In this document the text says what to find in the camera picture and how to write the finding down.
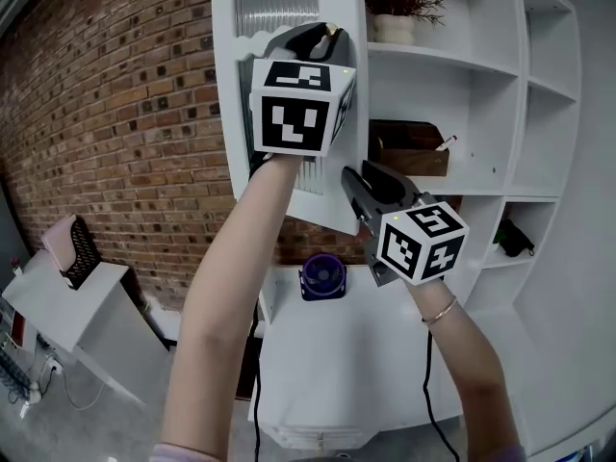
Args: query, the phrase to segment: brown box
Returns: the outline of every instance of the brown box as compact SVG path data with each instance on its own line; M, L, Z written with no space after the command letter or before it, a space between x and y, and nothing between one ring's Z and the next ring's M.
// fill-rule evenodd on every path
M370 120L368 158L410 176L447 176L449 151L439 129L418 121Z

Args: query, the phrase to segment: white table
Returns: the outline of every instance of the white table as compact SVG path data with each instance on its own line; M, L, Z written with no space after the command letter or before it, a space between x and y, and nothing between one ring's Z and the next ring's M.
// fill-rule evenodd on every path
M127 270L102 262L74 291L40 250L2 297L109 386L148 402L167 350L120 284Z

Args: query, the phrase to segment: pink sleeve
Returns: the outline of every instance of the pink sleeve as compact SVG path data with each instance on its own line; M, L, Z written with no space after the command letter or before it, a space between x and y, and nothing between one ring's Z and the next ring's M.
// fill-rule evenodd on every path
M157 445L152 450L150 462L220 462L217 458L199 451L182 449L174 445Z

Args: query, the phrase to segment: purple fan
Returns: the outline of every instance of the purple fan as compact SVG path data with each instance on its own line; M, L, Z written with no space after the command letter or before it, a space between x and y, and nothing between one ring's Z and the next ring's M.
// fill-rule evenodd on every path
M343 297L347 287L347 268L333 255L315 255L299 273L301 295L306 301Z

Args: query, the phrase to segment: floor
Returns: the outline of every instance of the floor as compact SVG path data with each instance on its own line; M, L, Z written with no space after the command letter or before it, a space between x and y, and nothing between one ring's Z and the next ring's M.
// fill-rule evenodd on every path
M146 461L161 425L171 360L172 354L161 365L161 375L155 379L158 382L156 400L147 407L138 406L105 387L91 409L76 411L65 397L62 377L54 376L41 403L26 411L21 401L10 405L8 392L0 385L0 452L9 462ZM44 361L44 352L38 352L34 366L32 355L21 351L17 356L17 363L23 370L33 366L30 376L34 379L39 376ZM99 391L100 380L81 364L64 362L64 366L73 400L78 405L90 403ZM41 383L44 385L46 381L47 375ZM254 458L254 425L247 420L248 407L248 402L235 403L229 460L244 462ZM463 455L466 440L459 422L442 423L442 428ZM362 449L348 454L365 462L451 460L430 425L380 433ZM270 437L262 435L262 461L289 462L311 456L316 454L282 449Z

